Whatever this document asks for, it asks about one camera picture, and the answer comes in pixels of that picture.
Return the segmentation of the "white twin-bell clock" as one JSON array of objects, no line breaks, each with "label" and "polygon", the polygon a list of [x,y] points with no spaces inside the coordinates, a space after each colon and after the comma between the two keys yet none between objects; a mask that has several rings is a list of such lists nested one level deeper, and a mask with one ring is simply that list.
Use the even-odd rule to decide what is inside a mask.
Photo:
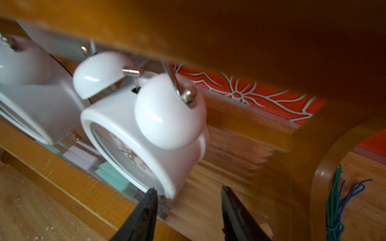
[{"label": "white twin-bell clock", "polygon": [[74,71],[73,85],[82,99],[123,82],[81,112],[87,137],[141,191],[154,188],[174,200],[209,144],[202,94],[167,62],[158,74],[135,66],[123,53],[97,52],[93,42],[81,50],[85,59]]},{"label": "white twin-bell clock", "polygon": [[1,34],[1,116],[45,145],[80,127],[88,100],[76,93],[71,74],[28,38]]}]

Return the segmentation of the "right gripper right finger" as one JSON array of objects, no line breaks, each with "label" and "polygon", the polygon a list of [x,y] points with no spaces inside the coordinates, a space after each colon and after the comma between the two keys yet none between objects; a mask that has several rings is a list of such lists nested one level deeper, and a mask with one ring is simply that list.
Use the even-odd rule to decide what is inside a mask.
[{"label": "right gripper right finger", "polygon": [[221,200],[226,241],[270,240],[230,187],[222,187]]}]

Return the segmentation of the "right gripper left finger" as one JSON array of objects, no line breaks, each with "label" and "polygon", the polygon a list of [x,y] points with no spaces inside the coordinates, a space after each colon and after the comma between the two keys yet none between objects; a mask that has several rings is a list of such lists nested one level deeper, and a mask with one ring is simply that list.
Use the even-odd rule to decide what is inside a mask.
[{"label": "right gripper left finger", "polygon": [[111,241],[152,241],[157,220],[158,195],[149,189],[135,209],[110,239]]}]

